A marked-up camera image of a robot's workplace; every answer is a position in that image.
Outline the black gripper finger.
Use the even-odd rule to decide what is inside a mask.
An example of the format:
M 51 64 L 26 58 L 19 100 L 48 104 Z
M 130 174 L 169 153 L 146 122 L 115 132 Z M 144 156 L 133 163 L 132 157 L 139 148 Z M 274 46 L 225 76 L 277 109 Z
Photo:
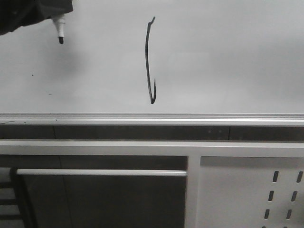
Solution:
M 0 34 L 5 35 L 20 27 L 37 24 L 52 16 L 72 11 L 71 0 L 2 0 Z

